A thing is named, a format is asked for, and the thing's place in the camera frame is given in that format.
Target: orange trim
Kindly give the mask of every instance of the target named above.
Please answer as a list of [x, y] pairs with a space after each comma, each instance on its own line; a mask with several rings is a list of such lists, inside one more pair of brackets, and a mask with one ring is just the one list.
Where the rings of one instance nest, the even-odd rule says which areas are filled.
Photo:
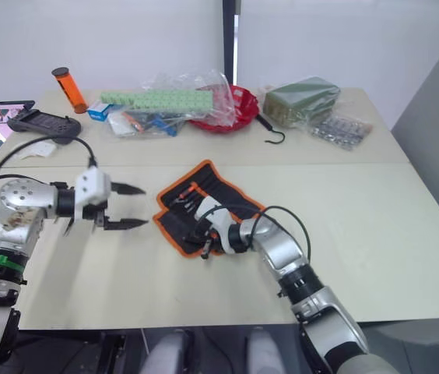
[[[169, 187], [167, 187], [166, 189], [164, 189], [163, 191], [159, 192], [157, 194], [157, 203], [159, 204], [159, 207], [161, 208], [161, 211], [157, 214], [155, 214], [153, 216], [153, 221], [156, 223], [157, 227], [159, 228], [160, 232], [164, 235], [164, 237], [168, 240], [168, 242], [183, 256], [183, 257], [187, 257], [189, 259], [193, 259], [195, 257], [200, 256], [200, 251], [194, 252], [194, 253], [186, 253], [183, 251], [183, 249], [179, 246], [179, 244], [177, 244], [175, 242], [175, 240], [168, 234], [168, 232], [166, 231], [166, 229], [164, 228], [164, 226], [159, 222], [159, 219], [169, 211], [169, 208], [167, 206], [164, 205], [162, 198], [164, 195], [166, 195], [171, 189], [174, 189], [176, 186], [180, 185], [181, 183], [183, 183], [184, 181], [186, 181], [187, 179], [189, 179], [193, 174], [195, 174], [195, 172], [197, 172], [199, 169], [203, 168], [206, 165], [210, 165], [212, 172], [214, 173], [214, 175], [224, 184], [230, 186], [232, 189], [236, 190], [238, 193], [241, 194], [241, 196], [246, 199], [247, 201], [249, 201], [250, 203], [252, 203], [253, 205], [257, 206], [260, 210], [265, 209], [265, 207], [263, 205], [261, 205], [260, 203], [258, 203], [257, 201], [251, 199], [249, 196], [245, 195], [244, 192], [239, 189], [238, 187], [236, 187], [235, 185], [232, 185], [230, 182], [226, 181], [225, 179], [221, 178], [220, 174], [218, 174], [218, 171], [216, 170], [214, 164], [212, 163], [211, 160], [204, 160], [202, 161], [200, 164], [198, 164], [195, 168], [193, 168], [192, 170], [190, 170], [187, 174], [185, 174], [183, 177], [179, 178], [175, 183], [173, 183], [172, 185], [170, 185]], [[191, 185], [193, 187], [195, 187], [195, 190], [200, 193], [202, 196], [206, 197], [209, 194], [206, 193], [204, 190], [202, 190], [200, 187], [198, 187], [196, 182], [191, 182]], [[235, 214], [232, 214], [232, 218], [237, 222], [240, 223], [242, 222], [242, 220], [237, 217]]]

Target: green package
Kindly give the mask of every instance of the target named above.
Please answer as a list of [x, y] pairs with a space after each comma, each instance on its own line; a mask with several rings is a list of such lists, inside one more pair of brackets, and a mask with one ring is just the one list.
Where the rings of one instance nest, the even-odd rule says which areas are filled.
[[263, 113], [277, 125], [317, 125], [331, 113], [341, 90], [317, 76], [272, 90], [266, 94]]

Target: tool roll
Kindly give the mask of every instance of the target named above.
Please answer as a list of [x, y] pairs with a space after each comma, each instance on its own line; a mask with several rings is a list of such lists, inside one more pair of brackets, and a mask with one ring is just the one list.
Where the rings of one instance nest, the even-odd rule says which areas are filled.
[[[246, 196], [238, 187], [221, 178], [212, 161], [201, 162], [157, 195], [161, 211], [153, 217], [164, 237], [185, 257], [203, 254], [202, 257], [206, 258], [209, 251], [213, 254], [223, 251], [217, 234], [209, 230], [207, 220], [193, 232], [197, 224], [195, 211], [207, 196], [222, 205], [245, 206], [246, 209], [229, 208], [238, 223], [255, 216], [253, 209], [263, 209], [261, 204]], [[211, 246], [204, 255], [203, 248], [208, 239]]]

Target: metal hook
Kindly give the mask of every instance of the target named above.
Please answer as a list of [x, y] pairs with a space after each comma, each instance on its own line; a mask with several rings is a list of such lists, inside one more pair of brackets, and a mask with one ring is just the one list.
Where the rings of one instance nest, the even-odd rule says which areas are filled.
[[273, 126], [266, 121], [261, 115], [256, 115], [256, 119], [259, 121], [259, 123], [261, 123], [265, 129], [267, 129], [270, 132], [274, 132], [275, 134], [280, 134], [282, 136], [282, 139], [279, 140], [278, 142], [274, 142], [272, 140], [265, 140], [265, 143], [270, 143], [270, 144], [280, 144], [285, 140], [285, 134], [281, 131], [276, 131], [273, 129]]

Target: black pole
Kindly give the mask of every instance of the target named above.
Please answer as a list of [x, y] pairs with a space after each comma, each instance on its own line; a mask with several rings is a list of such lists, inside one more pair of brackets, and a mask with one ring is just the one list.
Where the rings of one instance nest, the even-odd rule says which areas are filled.
[[234, 81], [235, 0], [223, 0], [223, 60], [225, 77]]

